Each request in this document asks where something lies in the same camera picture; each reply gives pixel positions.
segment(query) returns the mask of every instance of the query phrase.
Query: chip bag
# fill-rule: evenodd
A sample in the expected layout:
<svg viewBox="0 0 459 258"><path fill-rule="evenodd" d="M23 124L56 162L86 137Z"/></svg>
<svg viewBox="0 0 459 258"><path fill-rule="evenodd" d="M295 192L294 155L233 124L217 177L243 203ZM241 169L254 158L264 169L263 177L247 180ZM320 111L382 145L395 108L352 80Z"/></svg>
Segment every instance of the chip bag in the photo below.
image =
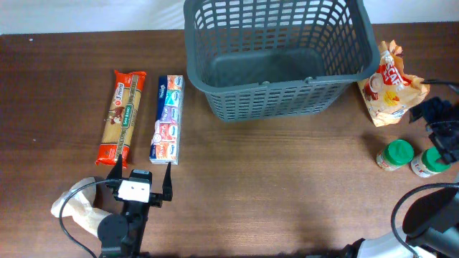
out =
<svg viewBox="0 0 459 258"><path fill-rule="evenodd" d="M375 126L396 124L412 107L421 103L430 90L424 80L403 72L403 50L393 40L378 46L381 60L378 70L358 82L366 108Z"/></svg>

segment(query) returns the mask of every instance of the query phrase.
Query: laundry basket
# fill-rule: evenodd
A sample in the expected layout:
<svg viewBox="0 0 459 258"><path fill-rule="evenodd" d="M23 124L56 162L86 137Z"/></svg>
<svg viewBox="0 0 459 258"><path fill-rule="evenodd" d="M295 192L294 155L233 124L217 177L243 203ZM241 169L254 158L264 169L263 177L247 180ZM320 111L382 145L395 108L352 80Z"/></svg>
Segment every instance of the laundry basket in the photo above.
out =
<svg viewBox="0 0 459 258"><path fill-rule="evenodd" d="M187 72L224 121L319 113L377 70L362 0L186 0Z"/></svg>

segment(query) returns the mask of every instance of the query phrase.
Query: pasta package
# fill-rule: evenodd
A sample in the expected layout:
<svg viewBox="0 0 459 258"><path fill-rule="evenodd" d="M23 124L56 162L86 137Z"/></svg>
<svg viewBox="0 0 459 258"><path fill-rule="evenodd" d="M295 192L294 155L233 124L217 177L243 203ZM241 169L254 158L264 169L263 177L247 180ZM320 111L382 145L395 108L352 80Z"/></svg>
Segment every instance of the pasta package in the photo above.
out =
<svg viewBox="0 0 459 258"><path fill-rule="evenodd" d="M146 72L123 74L115 71L115 75L115 94L105 120L102 143L95 163L114 166L121 154L123 167L126 168Z"/></svg>

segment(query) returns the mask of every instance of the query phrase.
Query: wooden table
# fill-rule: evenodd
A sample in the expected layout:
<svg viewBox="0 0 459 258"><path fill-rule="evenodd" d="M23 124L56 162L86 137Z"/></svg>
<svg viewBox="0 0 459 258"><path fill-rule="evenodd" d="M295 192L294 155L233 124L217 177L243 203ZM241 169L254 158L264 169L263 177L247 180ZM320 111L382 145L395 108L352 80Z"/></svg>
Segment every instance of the wooden table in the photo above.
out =
<svg viewBox="0 0 459 258"><path fill-rule="evenodd" d="M397 39L405 72L459 81L459 24L375 25L377 40ZM148 160L159 75L186 74L183 31L4 35L0 37L0 257L89 257L61 232L51 204L95 166L113 70L148 73L129 170ZM389 232L397 200L429 178L408 167L377 167L375 155L397 138L429 148L424 120L375 128L356 86L318 115L223 123L187 80L174 200L152 209L142 250L189 256L277 254L342 248ZM457 102L443 86L428 97ZM108 207L117 211L117 207ZM401 214L406 212L403 206ZM100 242L72 219L76 239Z"/></svg>

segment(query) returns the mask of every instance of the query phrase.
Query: green lid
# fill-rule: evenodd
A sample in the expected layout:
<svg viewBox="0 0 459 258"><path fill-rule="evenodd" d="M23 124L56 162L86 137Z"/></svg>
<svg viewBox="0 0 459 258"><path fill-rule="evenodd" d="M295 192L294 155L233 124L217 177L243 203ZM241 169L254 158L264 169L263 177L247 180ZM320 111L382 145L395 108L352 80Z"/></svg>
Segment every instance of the green lid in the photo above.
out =
<svg viewBox="0 0 459 258"><path fill-rule="evenodd" d="M384 149L384 157L396 166L403 166L415 156L415 150L405 140L394 140Z"/></svg>
<svg viewBox="0 0 459 258"><path fill-rule="evenodd" d="M441 158L441 155L436 147L430 148L422 154L422 162L432 172L443 172L451 167L450 164L445 165L436 162L439 158Z"/></svg>

